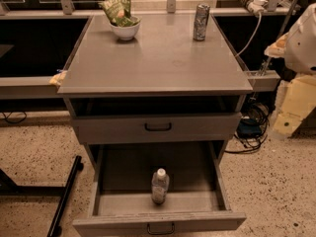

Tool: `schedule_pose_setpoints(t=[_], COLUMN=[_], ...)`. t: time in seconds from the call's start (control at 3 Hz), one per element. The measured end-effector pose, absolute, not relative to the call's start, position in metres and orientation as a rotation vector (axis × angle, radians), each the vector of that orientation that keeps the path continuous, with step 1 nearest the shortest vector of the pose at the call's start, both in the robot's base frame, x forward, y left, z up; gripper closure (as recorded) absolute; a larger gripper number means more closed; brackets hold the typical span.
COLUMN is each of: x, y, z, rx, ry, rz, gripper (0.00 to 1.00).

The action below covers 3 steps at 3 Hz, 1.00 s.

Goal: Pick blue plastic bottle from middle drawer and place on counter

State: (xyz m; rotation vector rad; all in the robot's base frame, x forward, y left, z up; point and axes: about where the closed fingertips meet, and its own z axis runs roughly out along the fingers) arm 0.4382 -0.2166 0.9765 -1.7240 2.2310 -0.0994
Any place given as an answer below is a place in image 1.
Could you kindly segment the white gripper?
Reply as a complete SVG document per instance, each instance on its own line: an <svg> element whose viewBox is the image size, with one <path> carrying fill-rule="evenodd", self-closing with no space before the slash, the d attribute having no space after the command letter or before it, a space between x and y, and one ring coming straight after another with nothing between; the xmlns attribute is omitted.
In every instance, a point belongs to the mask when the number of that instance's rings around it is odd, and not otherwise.
<svg viewBox="0 0 316 237"><path fill-rule="evenodd" d="M288 34L269 45L264 55L284 58ZM275 137L291 137L306 117L316 108L316 77L303 75L294 78L287 86L281 112L272 114L272 134Z"/></svg>

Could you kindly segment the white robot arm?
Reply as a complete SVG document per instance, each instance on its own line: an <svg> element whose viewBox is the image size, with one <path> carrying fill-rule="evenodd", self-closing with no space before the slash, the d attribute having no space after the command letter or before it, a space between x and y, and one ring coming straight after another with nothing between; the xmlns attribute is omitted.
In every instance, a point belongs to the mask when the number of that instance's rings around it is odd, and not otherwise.
<svg viewBox="0 0 316 237"><path fill-rule="evenodd" d="M316 108L316 4L307 7L290 30L269 45L265 55L283 58L285 67L296 73L281 80L276 91L271 135L291 137Z"/></svg>

